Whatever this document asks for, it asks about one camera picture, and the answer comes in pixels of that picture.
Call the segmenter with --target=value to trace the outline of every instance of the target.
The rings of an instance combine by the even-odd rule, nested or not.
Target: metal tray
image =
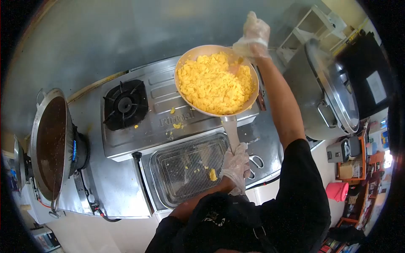
[[[216,133],[152,154],[149,166],[162,204],[174,209],[187,199],[217,185],[220,179],[211,181],[209,172],[213,168],[219,176],[228,146],[227,135]]]

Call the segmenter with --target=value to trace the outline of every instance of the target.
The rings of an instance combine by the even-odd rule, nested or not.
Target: gloved hand
[[[241,142],[236,148],[235,155],[229,147],[224,156],[220,178],[226,176],[235,183],[235,188],[230,192],[234,196],[245,194],[245,178],[250,176],[249,155],[246,150],[247,144]]]
[[[270,26],[250,11],[243,25],[243,37],[233,44],[232,49],[245,57],[270,57],[267,51],[269,37]]]

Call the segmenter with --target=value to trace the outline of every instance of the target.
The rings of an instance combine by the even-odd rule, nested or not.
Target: egg crumb
[[[178,123],[178,124],[173,124],[173,127],[176,128],[176,129],[179,129],[181,127],[181,122]]]
[[[215,174],[215,170],[214,169],[211,169],[211,171],[209,172],[209,179],[211,180],[211,181],[216,181],[218,178],[217,178],[217,175]]]
[[[240,66],[236,75],[228,72],[228,55],[224,52],[187,60],[177,70],[180,91],[196,108],[228,115],[240,111],[253,94],[249,66]]]

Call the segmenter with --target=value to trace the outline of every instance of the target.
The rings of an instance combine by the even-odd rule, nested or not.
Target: pink bucket
[[[332,200],[345,201],[349,184],[345,182],[329,183],[326,187],[326,195]]]

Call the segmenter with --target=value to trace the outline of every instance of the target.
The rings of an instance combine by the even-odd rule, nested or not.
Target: tiled floor
[[[326,147],[331,142],[324,142],[312,152],[324,187],[335,179],[334,164],[328,164],[326,160]],[[278,189],[279,181],[276,181],[248,190],[246,195],[252,202],[262,204],[275,198]],[[332,225],[335,225],[342,215],[344,202],[337,203],[329,200],[329,205]],[[66,212],[64,219],[48,223],[47,226],[53,230],[67,253],[141,253],[145,251],[155,234],[159,222],[167,215],[154,215],[150,219],[125,219],[110,223],[100,217]]]

